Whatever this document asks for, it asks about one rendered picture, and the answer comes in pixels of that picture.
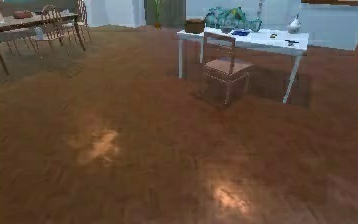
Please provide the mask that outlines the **red bowl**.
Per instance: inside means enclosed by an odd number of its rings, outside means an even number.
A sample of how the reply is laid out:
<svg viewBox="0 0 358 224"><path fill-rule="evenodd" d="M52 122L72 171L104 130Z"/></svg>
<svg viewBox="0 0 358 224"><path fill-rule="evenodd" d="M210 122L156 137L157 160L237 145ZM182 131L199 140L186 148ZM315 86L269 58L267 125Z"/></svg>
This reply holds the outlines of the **red bowl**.
<svg viewBox="0 0 358 224"><path fill-rule="evenodd" d="M22 10L22 11L15 11L13 13L13 17L15 19L25 19L25 18L31 18L33 16L31 11L28 10Z"/></svg>

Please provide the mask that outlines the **brown wooden chair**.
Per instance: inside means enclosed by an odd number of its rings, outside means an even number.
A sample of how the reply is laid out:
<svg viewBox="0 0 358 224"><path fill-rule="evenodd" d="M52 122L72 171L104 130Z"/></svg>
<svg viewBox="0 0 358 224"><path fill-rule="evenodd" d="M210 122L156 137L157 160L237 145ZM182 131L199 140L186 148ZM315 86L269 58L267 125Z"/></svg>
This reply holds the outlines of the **brown wooden chair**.
<svg viewBox="0 0 358 224"><path fill-rule="evenodd" d="M209 77L224 83L226 85L224 104L228 105L235 82L243 80L245 85L249 86L249 70L252 64L235 59L236 39L234 37L205 32L203 34L203 46L209 44L211 40L224 42L224 44L218 44L218 49L225 49L227 56L211 61L203 60L201 79Z"/></svg>

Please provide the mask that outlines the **brown spindle-back chair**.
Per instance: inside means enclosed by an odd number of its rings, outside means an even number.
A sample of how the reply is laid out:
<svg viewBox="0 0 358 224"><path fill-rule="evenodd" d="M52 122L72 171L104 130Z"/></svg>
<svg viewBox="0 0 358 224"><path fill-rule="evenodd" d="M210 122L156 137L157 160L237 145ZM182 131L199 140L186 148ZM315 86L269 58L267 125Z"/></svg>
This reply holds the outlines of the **brown spindle-back chair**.
<svg viewBox="0 0 358 224"><path fill-rule="evenodd" d="M85 33L88 34L89 40L92 40L88 26L87 7L84 0L75 0L75 12L78 14L77 24L83 41L86 41ZM63 29L68 35L74 34L74 38L77 38L73 22L65 23Z"/></svg>
<svg viewBox="0 0 358 224"><path fill-rule="evenodd" d="M35 35L32 39L38 44L40 41L46 41L50 48L53 48L52 42L57 40L61 46L64 45L64 33L61 30L61 13L56 10L55 5L46 5L41 11L42 25L35 27Z"/></svg>

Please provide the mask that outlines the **white table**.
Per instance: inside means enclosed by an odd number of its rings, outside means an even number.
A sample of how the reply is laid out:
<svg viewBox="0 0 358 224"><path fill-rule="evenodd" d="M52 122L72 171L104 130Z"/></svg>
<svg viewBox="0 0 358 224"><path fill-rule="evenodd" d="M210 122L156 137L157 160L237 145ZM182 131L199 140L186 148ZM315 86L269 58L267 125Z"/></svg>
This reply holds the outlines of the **white table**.
<svg viewBox="0 0 358 224"><path fill-rule="evenodd" d="M250 32L247 36L234 36L231 33L223 33L221 29L206 27L205 32L211 32L219 35L231 36L236 39L236 46L238 48L263 51L269 53L277 53L289 55L295 58L292 71L289 75L287 89L283 96L283 103L289 101L291 90L296 79L299 64L303 56L306 54L309 44L308 33L290 34L288 31L260 29L258 32ZM272 33L276 33L276 38L270 38ZM285 40L294 40L299 43L293 46L288 46Z"/></svg>

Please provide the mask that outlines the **brown dining table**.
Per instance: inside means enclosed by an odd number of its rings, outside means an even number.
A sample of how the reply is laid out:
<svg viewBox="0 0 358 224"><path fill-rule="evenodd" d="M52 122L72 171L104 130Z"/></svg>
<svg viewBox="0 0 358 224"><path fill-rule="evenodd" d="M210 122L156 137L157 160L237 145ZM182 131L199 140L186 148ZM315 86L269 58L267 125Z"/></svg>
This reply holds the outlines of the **brown dining table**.
<svg viewBox="0 0 358 224"><path fill-rule="evenodd" d="M82 37L81 37L81 33L79 30L78 24L77 24L77 19L78 19L78 15L75 13L61 14L61 20L62 20L61 27L62 27L62 23L64 21L73 20L75 32L76 32L77 38L79 40L79 43L80 43L82 49L86 50L83 40L82 40ZM36 16L33 16L32 18L25 18L25 19L15 19L13 17L6 17L5 23L0 24L0 33L4 32L4 31L12 31L15 29L20 29L20 28L38 27L41 25L42 25L41 15L36 15ZM0 52L0 64L1 64L5 74L8 75L9 71L7 69L7 66L5 64L5 61L3 59L1 52Z"/></svg>

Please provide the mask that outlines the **dark brown box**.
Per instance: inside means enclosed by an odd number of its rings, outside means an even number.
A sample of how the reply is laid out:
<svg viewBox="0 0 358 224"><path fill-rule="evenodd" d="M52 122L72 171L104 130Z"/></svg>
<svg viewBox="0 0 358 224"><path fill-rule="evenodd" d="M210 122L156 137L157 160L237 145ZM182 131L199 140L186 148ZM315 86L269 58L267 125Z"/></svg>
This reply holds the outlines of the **dark brown box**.
<svg viewBox="0 0 358 224"><path fill-rule="evenodd" d="M204 31L205 22L203 19L188 19L185 21L187 33L200 34Z"/></svg>

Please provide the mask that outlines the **green house plant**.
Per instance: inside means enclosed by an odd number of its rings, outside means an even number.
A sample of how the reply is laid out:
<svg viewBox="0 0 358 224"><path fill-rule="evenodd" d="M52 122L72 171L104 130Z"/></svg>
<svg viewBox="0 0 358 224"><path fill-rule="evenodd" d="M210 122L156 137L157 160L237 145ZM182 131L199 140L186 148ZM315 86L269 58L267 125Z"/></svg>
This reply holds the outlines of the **green house plant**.
<svg viewBox="0 0 358 224"><path fill-rule="evenodd" d="M164 2L165 2L165 0L154 0L154 4L155 4L155 24L154 24L154 27L157 30L161 29L161 24L159 22L159 18L160 18L161 5Z"/></svg>

